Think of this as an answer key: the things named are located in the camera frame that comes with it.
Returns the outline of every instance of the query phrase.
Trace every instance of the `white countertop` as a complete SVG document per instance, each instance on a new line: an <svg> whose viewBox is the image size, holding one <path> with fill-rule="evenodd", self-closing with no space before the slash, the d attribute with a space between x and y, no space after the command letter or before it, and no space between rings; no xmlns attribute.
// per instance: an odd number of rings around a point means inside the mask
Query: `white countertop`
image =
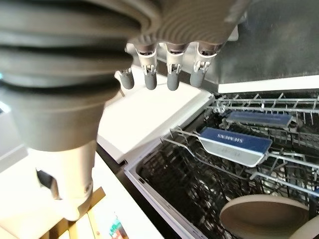
<svg viewBox="0 0 319 239"><path fill-rule="evenodd" d="M129 238L143 239L151 235L154 239L162 239L98 154L92 177L94 190L103 188ZM4 195L0 198L0 227L17 238L39 238L62 219L54 211L49 195L39 188L31 157L0 173L0 186Z"/></svg>

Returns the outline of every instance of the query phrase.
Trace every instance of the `beige plate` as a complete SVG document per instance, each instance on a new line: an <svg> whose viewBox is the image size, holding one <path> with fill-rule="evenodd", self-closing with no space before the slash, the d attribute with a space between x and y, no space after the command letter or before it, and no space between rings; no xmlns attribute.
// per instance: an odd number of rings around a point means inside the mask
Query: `beige plate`
<svg viewBox="0 0 319 239"><path fill-rule="evenodd" d="M319 235L319 216L299 228L289 239L313 239Z"/></svg>
<svg viewBox="0 0 319 239"><path fill-rule="evenodd" d="M244 239L288 239L308 215L308 208L297 201L262 194L231 200L219 217L226 229Z"/></svg>

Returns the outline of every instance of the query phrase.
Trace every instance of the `rack tine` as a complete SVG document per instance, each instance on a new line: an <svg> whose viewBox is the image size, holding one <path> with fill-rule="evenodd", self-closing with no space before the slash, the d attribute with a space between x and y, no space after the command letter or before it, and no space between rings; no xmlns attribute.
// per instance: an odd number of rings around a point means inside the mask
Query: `rack tine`
<svg viewBox="0 0 319 239"><path fill-rule="evenodd" d="M310 117L311 117L311 124L314 125L314 118L313 118L313 113L310 113Z"/></svg>

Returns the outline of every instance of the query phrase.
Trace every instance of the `dishwasher rack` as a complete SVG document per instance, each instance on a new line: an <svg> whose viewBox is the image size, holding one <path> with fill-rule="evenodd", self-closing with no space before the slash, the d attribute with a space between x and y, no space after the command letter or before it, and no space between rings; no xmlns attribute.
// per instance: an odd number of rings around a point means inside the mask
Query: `dishwasher rack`
<svg viewBox="0 0 319 239"><path fill-rule="evenodd" d="M283 94L264 99L256 95L251 101L239 96L213 99L187 127L171 129L162 144L141 162L137 173L208 238L237 238L221 225L219 213L228 201L244 195L289 197L309 206L312 216L317 215L319 135L316 132L319 119L314 117L319 113L317 103L317 97L287 99ZM299 115L303 125L291 131L225 124L223 119L233 110L289 113L295 119ZM251 168L208 153L198 139L205 127L266 137L273 143L265 159Z"/></svg>

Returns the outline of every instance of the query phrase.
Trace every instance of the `siemens logo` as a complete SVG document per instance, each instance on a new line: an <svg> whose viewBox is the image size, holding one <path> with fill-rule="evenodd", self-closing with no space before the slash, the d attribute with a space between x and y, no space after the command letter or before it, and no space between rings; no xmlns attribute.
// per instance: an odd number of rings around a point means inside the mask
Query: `siemens logo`
<svg viewBox="0 0 319 239"><path fill-rule="evenodd" d="M242 143L244 141L242 138L236 138L236 137L227 136L227 135L223 135L223 134L218 134L217 137L223 138L226 140L230 140L230 141L234 141L234 142L239 142L239 143Z"/></svg>

